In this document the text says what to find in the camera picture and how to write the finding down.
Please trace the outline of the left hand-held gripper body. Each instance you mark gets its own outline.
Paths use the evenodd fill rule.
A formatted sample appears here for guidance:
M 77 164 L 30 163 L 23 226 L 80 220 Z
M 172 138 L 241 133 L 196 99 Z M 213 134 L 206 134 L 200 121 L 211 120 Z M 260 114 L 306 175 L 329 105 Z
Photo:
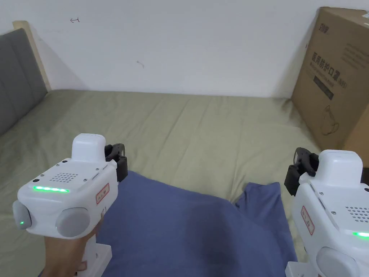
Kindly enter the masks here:
M 118 197 L 128 175 L 127 157 L 105 160 L 106 139 L 81 133 L 63 159 L 23 185 L 13 202 L 18 229 L 59 239 L 89 234 Z

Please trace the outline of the person's left hand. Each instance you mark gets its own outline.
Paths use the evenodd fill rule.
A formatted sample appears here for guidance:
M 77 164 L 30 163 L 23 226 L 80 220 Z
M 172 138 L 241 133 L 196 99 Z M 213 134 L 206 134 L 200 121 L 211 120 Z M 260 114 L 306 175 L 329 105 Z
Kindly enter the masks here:
M 42 277 L 73 277 L 82 262 L 84 249 L 90 238 L 102 225 L 101 219 L 94 229 L 78 239 L 44 237 L 45 267 Z

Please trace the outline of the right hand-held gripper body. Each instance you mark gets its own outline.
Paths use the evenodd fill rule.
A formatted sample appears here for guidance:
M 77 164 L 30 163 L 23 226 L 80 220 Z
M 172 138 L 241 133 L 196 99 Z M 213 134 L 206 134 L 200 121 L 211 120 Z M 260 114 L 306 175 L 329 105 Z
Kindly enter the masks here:
M 353 151 L 324 150 L 314 177 L 288 167 L 285 186 L 294 196 L 292 217 L 308 262 L 288 262 L 287 277 L 369 275 L 369 189 Z

